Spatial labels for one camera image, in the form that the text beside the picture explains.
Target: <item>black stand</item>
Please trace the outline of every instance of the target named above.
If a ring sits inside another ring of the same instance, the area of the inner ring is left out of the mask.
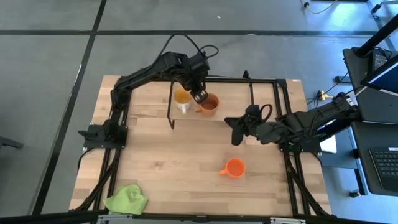
[[[11,139],[4,138],[4,137],[0,136],[0,148],[2,146],[9,146],[9,147],[13,147],[16,149],[20,149],[20,148],[24,147],[23,143],[19,143],[19,142],[13,141]]]

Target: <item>wooden table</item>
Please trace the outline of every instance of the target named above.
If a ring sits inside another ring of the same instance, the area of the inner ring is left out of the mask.
[[[108,118],[109,92],[118,78],[104,76],[93,115],[95,124],[102,124]],[[287,86],[292,111],[306,111],[301,81],[287,80]],[[145,213],[291,216],[279,147],[261,145],[253,137],[245,138],[240,146],[233,146],[231,128],[223,121],[226,116],[243,115],[250,104],[249,85],[207,83],[206,90],[220,98],[216,116],[204,118],[194,112],[194,102],[186,115],[172,104],[170,117],[175,120],[174,130],[167,120],[170,82],[151,82],[133,90],[127,119],[128,140],[121,154],[115,189],[120,185],[138,184],[149,197]],[[255,104],[275,105],[272,85],[254,83],[253,92]],[[275,117],[274,109],[270,120]],[[79,206],[96,185],[103,155],[103,149],[96,149],[83,158],[70,208]],[[244,177],[230,179],[219,175],[218,171],[234,157],[245,162]],[[306,186],[330,212],[319,161],[307,153],[301,155],[301,160]],[[107,188],[104,187],[103,198]],[[302,212],[297,186],[296,194]]]

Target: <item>brown cup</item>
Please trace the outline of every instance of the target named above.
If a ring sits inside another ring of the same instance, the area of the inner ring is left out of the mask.
[[[219,104],[218,97],[214,93],[209,93],[208,97],[198,105],[195,112],[201,112],[203,116],[214,116]]]

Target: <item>laptop keyboard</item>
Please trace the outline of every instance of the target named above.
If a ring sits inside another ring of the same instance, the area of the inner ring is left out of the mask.
[[[381,177],[398,178],[398,151],[371,150],[371,154]]]

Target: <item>computer monitor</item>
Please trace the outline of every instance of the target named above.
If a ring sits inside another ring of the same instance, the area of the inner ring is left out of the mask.
[[[361,81],[361,84],[384,93],[398,96],[398,55]]]

